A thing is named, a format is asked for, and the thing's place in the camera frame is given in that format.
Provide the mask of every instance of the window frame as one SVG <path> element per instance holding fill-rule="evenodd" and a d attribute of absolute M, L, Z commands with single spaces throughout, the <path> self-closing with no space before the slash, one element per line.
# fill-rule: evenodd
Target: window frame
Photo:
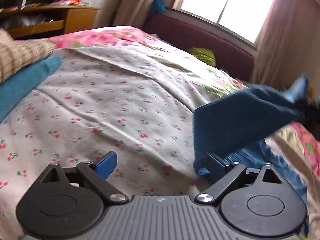
<path fill-rule="evenodd" d="M 213 25 L 215 25 L 215 26 L 217 26 L 217 27 L 219 27 L 219 28 L 221 28 L 221 29 L 223 29 L 223 30 L 231 33 L 232 35 L 234 35 L 234 36 L 236 36 L 237 38 L 243 40 L 244 42 L 250 44 L 251 46 L 257 48 L 258 43 L 259 43 L 260 33 L 258 34 L 255 42 L 251 42 L 251 41 L 247 40 L 246 38 L 240 36 L 239 34 L 233 32 L 232 30 L 230 30 L 230 29 L 222 26 L 221 24 L 219 24 L 219 22 L 220 22 L 220 20 L 221 20 L 221 18 L 222 18 L 223 12 L 224 12 L 224 10 L 225 10 L 225 8 L 226 8 L 226 5 L 228 4 L 228 1 L 229 1 L 229 0 L 226 1 L 226 3 L 225 3 L 225 5 L 224 5 L 224 7 L 223 7 L 223 9 L 222 9 L 222 11 L 221 11 L 221 13 L 220 13 L 220 15 L 219 15 L 219 18 L 218 18 L 218 20 L 217 20 L 216 23 L 215 23 L 215 22 L 212 22 L 212 21 L 210 21 L 210 20 L 208 20 L 208 19 L 206 19 L 206 18 L 203 18 L 203 17 L 201 17 L 200 15 L 196 15 L 196 14 L 194 14 L 194 13 L 191 13 L 191 12 L 188 12 L 188 11 L 185 11 L 185 10 L 182 10 L 182 9 L 181 9 L 181 6 L 182 6 L 182 3 L 183 3 L 183 0 L 175 0 L 174 3 L 173 3 L 172 9 L 181 11 L 181 12 L 186 13 L 186 14 L 189 14 L 189 15 L 192 15 L 193 17 L 199 18 L 199 19 L 201 19 L 201 20 L 203 20 L 203 21 L 206 21 L 206 22 L 208 22 L 208 23 L 210 23 L 210 24 L 213 24 Z"/>

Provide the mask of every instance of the wooden shelf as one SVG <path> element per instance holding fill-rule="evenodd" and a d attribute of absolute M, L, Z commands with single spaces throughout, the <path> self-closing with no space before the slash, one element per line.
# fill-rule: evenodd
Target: wooden shelf
<path fill-rule="evenodd" d="M 8 33 L 11 35 L 12 38 L 23 37 L 27 35 L 33 35 L 38 33 L 50 32 L 61 30 L 64 28 L 64 21 L 52 21 L 52 22 L 45 22 L 41 24 L 23 26 L 20 28 L 15 28 L 8 30 Z"/>
<path fill-rule="evenodd" d="M 15 14 L 21 13 L 31 13 L 37 11 L 46 11 L 46 10 L 57 10 L 57 9 L 88 9 L 88 10 L 99 10 L 99 7 L 92 7 L 92 6 L 79 6 L 79 5 L 39 5 L 35 7 L 25 7 L 23 9 L 17 9 L 12 12 L 0 12 L 0 18 L 13 16 Z"/>

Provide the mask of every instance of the metal screw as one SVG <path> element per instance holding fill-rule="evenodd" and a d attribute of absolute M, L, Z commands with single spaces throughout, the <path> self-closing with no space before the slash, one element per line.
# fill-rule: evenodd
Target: metal screw
<path fill-rule="evenodd" d="M 112 194 L 110 196 L 110 199 L 114 202 L 121 202 L 124 201 L 127 197 L 123 194 L 117 193 L 117 194 Z"/>
<path fill-rule="evenodd" d="M 197 199 L 201 202 L 209 202 L 209 201 L 213 200 L 213 196 L 211 196 L 210 194 L 207 194 L 207 193 L 202 193 L 197 196 Z"/>

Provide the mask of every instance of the black lever arm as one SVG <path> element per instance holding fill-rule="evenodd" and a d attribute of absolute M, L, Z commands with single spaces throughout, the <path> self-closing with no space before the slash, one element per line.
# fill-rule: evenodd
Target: black lever arm
<path fill-rule="evenodd" d="M 79 163 L 76 166 L 76 170 L 80 174 L 82 179 L 81 186 L 88 188 L 98 194 L 107 206 L 124 204 L 129 201 L 126 195 L 124 195 L 120 190 L 116 189 L 114 186 L 101 178 L 88 166 L 88 164 Z"/>
<path fill-rule="evenodd" d="M 195 202 L 217 206 L 221 199 L 238 187 L 240 179 L 246 174 L 246 166 L 241 163 L 231 163 L 234 166 L 222 179 L 195 197 Z"/>

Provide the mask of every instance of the circular pad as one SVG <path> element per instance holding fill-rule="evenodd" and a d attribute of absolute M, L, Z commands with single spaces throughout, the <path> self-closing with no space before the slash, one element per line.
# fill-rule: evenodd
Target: circular pad
<path fill-rule="evenodd" d="M 101 198 L 86 188 L 45 183 L 25 194 L 17 206 L 17 218 L 25 231 L 39 239 L 79 236 L 101 217 Z"/>
<path fill-rule="evenodd" d="M 260 195 L 248 200 L 249 210 L 256 215 L 271 217 L 280 214 L 284 209 L 283 202 L 273 196 Z"/>
<path fill-rule="evenodd" d="M 220 214 L 234 229 L 263 238 L 288 236 L 300 231 L 307 209 L 288 184 L 254 183 L 227 194 Z"/>
<path fill-rule="evenodd" d="M 40 201 L 39 209 L 47 216 L 60 217 L 71 213 L 76 206 L 76 200 L 68 195 L 51 195 Z"/>

